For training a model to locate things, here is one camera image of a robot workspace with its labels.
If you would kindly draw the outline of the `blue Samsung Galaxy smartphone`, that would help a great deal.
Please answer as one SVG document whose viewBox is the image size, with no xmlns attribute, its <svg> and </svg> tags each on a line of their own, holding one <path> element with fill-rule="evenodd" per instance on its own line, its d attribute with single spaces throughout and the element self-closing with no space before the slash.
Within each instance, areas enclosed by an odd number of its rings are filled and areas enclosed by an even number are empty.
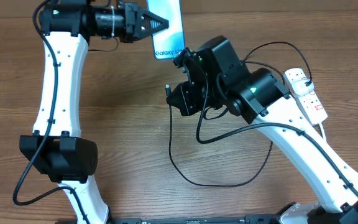
<svg viewBox="0 0 358 224">
<path fill-rule="evenodd" d="M 147 9 L 168 21 L 168 28 L 152 35 L 154 57 L 174 58 L 185 48 L 180 0 L 146 0 Z"/>
</svg>

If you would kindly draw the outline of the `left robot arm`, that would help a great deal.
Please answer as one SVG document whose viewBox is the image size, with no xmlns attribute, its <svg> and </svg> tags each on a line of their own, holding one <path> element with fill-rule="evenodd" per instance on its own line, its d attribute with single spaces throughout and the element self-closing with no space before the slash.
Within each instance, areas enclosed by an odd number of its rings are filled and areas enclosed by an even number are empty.
<svg viewBox="0 0 358 224">
<path fill-rule="evenodd" d="M 77 223 L 112 223 L 95 179 L 98 148 L 81 136 L 81 76 L 90 38 L 132 43 L 169 27 L 135 2 L 93 6 L 90 1 L 44 1 L 32 16 L 45 50 L 42 97 L 30 135 L 19 140 L 28 168 L 66 193 Z"/>
</svg>

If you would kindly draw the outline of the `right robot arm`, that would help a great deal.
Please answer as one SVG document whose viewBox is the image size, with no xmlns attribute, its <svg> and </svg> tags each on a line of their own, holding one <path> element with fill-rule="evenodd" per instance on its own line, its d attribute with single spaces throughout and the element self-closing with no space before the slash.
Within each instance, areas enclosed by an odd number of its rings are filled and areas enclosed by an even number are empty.
<svg viewBox="0 0 358 224">
<path fill-rule="evenodd" d="M 217 36 L 173 59 L 187 81 L 167 89 L 167 103 L 182 116 L 221 108 L 267 136 L 298 169 L 316 203 L 291 203 L 274 215 L 248 215 L 246 223 L 358 223 L 358 172 L 316 132 L 282 79 L 270 70 L 250 72 L 230 41 Z"/>
</svg>

